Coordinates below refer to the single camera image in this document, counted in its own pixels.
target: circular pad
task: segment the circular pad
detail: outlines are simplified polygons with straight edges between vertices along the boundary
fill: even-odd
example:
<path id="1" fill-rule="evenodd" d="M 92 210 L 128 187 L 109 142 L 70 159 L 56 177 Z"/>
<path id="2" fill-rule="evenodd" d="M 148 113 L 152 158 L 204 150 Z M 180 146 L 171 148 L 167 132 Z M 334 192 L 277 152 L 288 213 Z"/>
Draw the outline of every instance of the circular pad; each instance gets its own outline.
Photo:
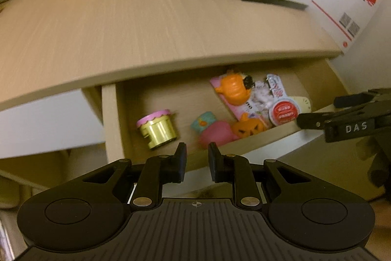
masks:
<path id="1" fill-rule="evenodd" d="M 60 225 L 71 225 L 86 219 L 91 213 L 88 202 L 66 198 L 51 203 L 45 210 L 46 217 Z"/>
<path id="2" fill-rule="evenodd" d="M 309 220 L 323 225 L 342 221 L 348 214 L 346 207 L 336 200 L 317 198 L 302 205 L 302 213 Z"/>

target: desk surface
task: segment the desk surface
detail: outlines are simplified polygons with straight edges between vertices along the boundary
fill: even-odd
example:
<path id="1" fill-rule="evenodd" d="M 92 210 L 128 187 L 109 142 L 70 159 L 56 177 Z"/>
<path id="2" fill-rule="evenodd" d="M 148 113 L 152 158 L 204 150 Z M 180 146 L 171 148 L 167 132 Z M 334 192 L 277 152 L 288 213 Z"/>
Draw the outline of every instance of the desk surface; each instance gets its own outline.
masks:
<path id="1" fill-rule="evenodd" d="M 338 54 L 306 12 L 268 4 L 11 0 L 0 13 L 0 110 L 173 70 Z"/>

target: crosshair marking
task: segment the crosshair marking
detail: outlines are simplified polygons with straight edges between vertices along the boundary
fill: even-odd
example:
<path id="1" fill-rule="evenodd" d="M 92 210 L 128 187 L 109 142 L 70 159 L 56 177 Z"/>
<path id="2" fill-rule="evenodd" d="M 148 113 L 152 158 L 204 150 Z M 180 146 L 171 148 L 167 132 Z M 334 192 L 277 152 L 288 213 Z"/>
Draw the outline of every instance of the crosshair marking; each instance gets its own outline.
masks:
<path id="1" fill-rule="evenodd" d="M 202 206 L 203 204 L 201 204 L 200 202 L 193 202 L 192 203 L 192 206 L 198 208 L 199 206 Z"/>

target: jack-o'-lantern toy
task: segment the jack-o'-lantern toy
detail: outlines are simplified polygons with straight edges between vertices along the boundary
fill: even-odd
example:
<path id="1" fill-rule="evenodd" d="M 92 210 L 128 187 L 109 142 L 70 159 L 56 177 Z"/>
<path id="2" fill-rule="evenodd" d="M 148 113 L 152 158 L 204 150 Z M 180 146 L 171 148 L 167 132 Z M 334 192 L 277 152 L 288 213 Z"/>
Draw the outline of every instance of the jack-o'-lantern toy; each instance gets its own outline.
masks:
<path id="1" fill-rule="evenodd" d="M 240 138 L 246 138 L 267 130 L 259 118 L 249 118 L 248 113 L 243 113 L 240 121 L 233 124 L 231 128 Z"/>
<path id="2" fill-rule="evenodd" d="M 251 88 L 254 82 L 251 76 L 243 76 L 240 73 L 232 73 L 223 77 L 216 92 L 224 95 L 231 105 L 242 105 L 250 98 Z"/>

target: small jar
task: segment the small jar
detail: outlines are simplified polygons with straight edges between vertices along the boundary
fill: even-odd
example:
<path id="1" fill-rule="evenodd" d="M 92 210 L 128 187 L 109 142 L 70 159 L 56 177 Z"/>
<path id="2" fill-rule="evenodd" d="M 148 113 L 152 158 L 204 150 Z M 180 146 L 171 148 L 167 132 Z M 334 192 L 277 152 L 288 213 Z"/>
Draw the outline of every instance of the small jar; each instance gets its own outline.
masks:
<path id="1" fill-rule="evenodd" d="M 170 110 L 161 110 L 137 121 L 137 128 L 140 129 L 143 137 L 149 137 L 150 139 L 148 143 L 150 149 L 176 140 L 177 135 L 171 123 L 170 115 Z"/>

